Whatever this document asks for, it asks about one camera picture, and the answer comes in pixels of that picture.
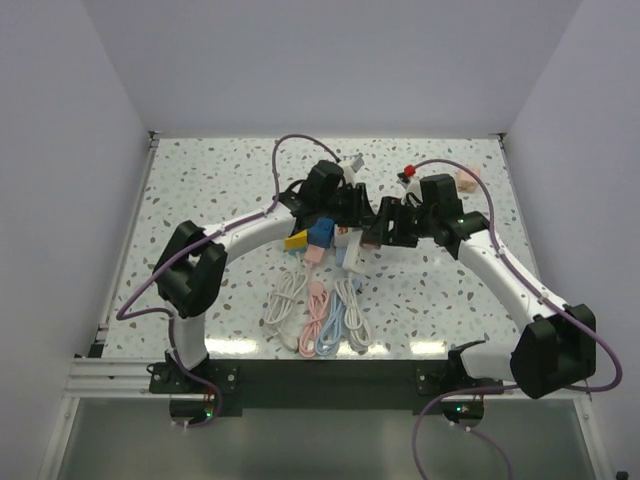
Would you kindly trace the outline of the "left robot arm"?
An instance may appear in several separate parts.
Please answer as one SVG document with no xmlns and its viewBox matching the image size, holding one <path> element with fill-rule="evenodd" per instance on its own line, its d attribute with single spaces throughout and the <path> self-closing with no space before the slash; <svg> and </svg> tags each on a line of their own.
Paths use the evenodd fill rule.
<svg viewBox="0 0 640 480">
<path fill-rule="evenodd" d="M 371 224 L 366 187 L 355 181 L 362 165 L 358 156 L 341 163 L 321 160 L 297 191 L 277 190 L 270 204 L 251 213 L 212 226 L 185 221 L 176 228 L 153 276 L 160 298 L 170 306 L 170 357 L 176 363 L 171 378 L 183 391 L 196 392 L 206 383 L 205 313 L 233 261 L 319 219 L 357 229 Z"/>
</svg>

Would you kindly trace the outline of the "light blue power strip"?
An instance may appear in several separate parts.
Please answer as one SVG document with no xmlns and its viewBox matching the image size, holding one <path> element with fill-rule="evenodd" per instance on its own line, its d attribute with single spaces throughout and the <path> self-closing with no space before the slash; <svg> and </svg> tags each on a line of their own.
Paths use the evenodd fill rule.
<svg viewBox="0 0 640 480">
<path fill-rule="evenodd" d="M 335 248 L 335 264 L 337 267 L 342 268 L 344 259 L 346 256 L 346 248 L 345 247 L 336 247 Z"/>
</svg>

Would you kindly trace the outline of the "pink power strip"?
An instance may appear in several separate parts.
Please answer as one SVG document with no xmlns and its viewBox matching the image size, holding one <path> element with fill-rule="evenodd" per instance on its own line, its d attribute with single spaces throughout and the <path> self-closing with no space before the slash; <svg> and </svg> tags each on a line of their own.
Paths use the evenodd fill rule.
<svg viewBox="0 0 640 480">
<path fill-rule="evenodd" d="M 311 265 L 319 265 L 323 261 L 325 249 L 320 246 L 309 244 L 307 246 L 304 260 Z"/>
</svg>

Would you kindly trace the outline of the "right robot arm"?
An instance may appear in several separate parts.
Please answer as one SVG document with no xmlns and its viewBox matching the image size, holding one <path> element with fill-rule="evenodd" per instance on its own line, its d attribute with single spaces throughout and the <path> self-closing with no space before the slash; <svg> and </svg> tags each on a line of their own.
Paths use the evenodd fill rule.
<svg viewBox="0 0 640 480">
<path fill-rule="evenodd" d="M 584 304 L 553 294 L 510 253 L 490 219 L 467 212 L 447 174 L 420 179 L 419 195 L 385 196 L 365 225 L 376 246 L 414 248 L 429 238 L 475 273 L 505 308 L 519 338 L 514 345 L 478 340 L 453 348 L 448 386 L 469 392 L 480 380 L 516 384 L 538 399 L 591 377 L 596 371 L 596 320 Z"/>
</svg>

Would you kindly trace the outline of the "blue cube socket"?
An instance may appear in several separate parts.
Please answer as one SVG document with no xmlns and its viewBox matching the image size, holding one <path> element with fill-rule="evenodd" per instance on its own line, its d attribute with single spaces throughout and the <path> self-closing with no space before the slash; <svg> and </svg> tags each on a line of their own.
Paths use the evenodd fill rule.
<svg viewBox="0 0 640 480">
<path fill-rule="evenodd" d="M 328 217 L 320 217 L 307 229 L 307 243 L 323 249 L 331 247 L 334 237 L 335 222 Z"/>
</svg>

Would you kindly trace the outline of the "pink cube socket adapter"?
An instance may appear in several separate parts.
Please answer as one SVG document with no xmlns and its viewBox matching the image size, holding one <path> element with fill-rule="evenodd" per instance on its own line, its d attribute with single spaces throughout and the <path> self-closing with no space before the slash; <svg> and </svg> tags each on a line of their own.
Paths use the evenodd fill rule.
<svg viewBox="0 0 640 480">
<path fill-rule="evenodd" d="M 457 190 L 463 193 L 474 193 L 479 185 L 477 179 L 480 177 L 480 173 L 481 171 L 477 167 L 459 170 L 455 178 Z"/>
</svg>

